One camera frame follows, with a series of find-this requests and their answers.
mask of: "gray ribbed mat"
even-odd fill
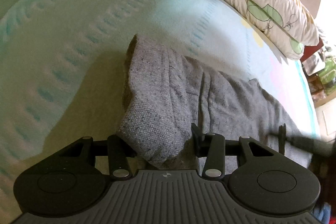
[[[112,184],[106,196],[83,213],[64,218],[23,214],[15,224],[315,224],[311,214],[265,217],[237,204],[221,182],[200,178],[195,170],[139,170]]]

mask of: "clothes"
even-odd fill
[[[159,169],[196,169],[191,123],[203,133],[226,139],[249,135],[264,140],[286,123],[298,129],[282,105],[253,79],[245,82],[184,57],[146,37],[135,36],[127,51],[123,104],[126,114],[118,135]],[[277,150],[278,145],[268,145]],[[309,154],[286,147],[285,156],[306,165]],[[226,174],[237,167],[226,159]]]
[[[328,203],[324,203],[323,207],[315,207],[313,215],[321,221],[323,224],[328,224],[330,221],[331,206]]]
[[[326,66],[318,52],[313,53],[312,56],[303,61],[302,65],[309,76],[323,70]]]

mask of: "gray blanket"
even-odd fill
[[[248,135],[278,150],[266,138],[286,123],[288,135],[298,128],[282,105],[261,88],[184,57],[146,37],[130,43],[123,103],[126,114],[118,135],[141,157],[159,169],[203,168],[194,155],[191,123],[203,133],[237,140]],[[285,155],[303,166],[310,156],[286,147]],[[237,168],[226,159],[226,174]]]

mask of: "mattress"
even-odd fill
[[[123,117],[125,52],[136,33],[250,80],[318,137],[301,64],[287,60],[223,0],[0,0],[0,222],[20,212],[27,167]]]

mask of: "bed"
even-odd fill
[[[319,137],[301,63],[223,0],[1,0],[0,14],[1,223],[20,212],[12,194],[20,172],[82,136],[115,132],[136,33],[257,78],[302,133]]]

